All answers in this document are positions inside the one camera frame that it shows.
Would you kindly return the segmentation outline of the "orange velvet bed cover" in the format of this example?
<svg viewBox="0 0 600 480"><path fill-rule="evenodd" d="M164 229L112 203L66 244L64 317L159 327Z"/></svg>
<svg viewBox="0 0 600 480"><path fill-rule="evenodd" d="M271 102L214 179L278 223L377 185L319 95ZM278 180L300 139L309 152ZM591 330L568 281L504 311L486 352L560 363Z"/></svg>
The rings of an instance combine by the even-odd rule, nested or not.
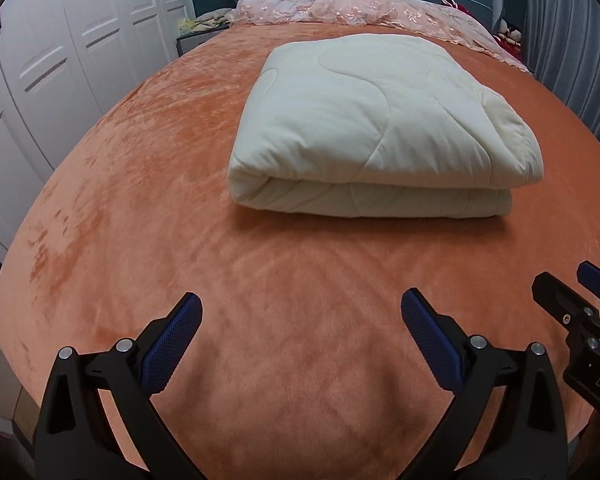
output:
<svg viewBox="0 0 600 480"><path fill-rule="evenodd" d="M405 328L419 288L469 334L565 332L536 274L600 266L600 142L530 75L449 53L538 139L544 179L504 218L334 219L236 206L227 167L242 108L275 47L349 27L235 26L121 99L47 181L0 271L0 345L42 399L58 350L111 348L186 292L203 321L155 407L211 479L393 479L449 405Z"/></svg>

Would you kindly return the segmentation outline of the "red plush toys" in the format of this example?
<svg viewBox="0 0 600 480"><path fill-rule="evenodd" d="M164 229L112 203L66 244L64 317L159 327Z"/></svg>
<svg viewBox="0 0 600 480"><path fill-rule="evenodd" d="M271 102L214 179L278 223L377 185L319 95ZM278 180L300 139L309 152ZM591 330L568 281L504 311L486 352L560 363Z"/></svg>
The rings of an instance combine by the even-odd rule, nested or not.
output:
<svg viewBox="0 0 600 480"><path fill-rule="evenodd" d="M445 6L449 6L450 8L454 8L471 16L471 18L476 18L475 15L466 8L466 6L463 6L461 3L458 3L455 0L441 0L441 2ZM507 53L513 55L517 61L522 62L524 60L522 58L522 34L519 29L510 27L504 18L500 18L498 20L498 24L496 24L495 29L492 32L492 36L495 41Z"/></svg>

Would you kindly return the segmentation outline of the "blue-grey curtain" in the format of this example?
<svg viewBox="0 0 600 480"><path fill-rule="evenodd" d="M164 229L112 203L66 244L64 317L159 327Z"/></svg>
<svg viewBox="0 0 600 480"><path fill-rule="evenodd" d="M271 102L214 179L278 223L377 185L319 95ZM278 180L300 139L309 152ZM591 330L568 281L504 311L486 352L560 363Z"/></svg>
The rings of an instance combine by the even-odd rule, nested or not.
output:
<svg viewBox="0 0 600 480"><path fill-rule="evenodd" d="M600 4L528 0L526 64L600 141Z"/></svg>

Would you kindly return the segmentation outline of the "white quilted duvet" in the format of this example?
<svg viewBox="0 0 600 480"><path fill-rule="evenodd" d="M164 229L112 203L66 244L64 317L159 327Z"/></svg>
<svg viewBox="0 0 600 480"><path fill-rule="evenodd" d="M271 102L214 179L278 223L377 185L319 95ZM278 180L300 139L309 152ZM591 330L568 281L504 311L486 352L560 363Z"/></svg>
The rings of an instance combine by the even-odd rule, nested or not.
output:
<svg viewBox="0 0 600 480"><path fill-rule="evenodd" d="M431 41L283 44L241 114L228 188L243 207L341 218L489 218L543 179L531 128Z"/></svg>

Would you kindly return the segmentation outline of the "white panelled wardrobe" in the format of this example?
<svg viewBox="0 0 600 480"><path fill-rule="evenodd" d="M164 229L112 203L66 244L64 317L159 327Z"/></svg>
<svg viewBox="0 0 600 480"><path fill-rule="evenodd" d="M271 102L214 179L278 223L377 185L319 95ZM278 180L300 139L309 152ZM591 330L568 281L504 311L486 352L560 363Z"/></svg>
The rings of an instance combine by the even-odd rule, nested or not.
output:
<svg viewBox="0 0 600 480"><path fill-rule="evenodd" d="M87 131L177 55L193 0L4 0L0 259Z"/></svg>

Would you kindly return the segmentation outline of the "pink floral blanket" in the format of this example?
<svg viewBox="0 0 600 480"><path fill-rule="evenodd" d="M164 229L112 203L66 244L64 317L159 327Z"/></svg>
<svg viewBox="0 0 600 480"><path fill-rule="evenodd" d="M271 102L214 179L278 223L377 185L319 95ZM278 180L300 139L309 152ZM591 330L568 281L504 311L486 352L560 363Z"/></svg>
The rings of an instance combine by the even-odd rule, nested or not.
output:
<svg viewBox="0 0 600 480"><path fill-rule="evenodd" d="M228 13L228 21L233 25L390 27L490 55L524 73L528 70L475 18L452 6L423 0L238 0Z"/></svg>

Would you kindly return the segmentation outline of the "dark bedside table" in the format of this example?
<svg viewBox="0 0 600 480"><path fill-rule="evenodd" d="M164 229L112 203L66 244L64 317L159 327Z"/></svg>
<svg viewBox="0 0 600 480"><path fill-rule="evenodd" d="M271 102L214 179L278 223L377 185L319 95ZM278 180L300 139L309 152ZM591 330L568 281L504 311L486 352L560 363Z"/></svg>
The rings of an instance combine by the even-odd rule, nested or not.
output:
<svg viewBox="0 0 600 480"><path fill-rule="evenodd" d="M189 34L181 35L176 39L176 51L181 58L185 53L204 44L205 41L217 36L224 30L229 28L228 25L204 30L203 32L189 32Z"/></svg>

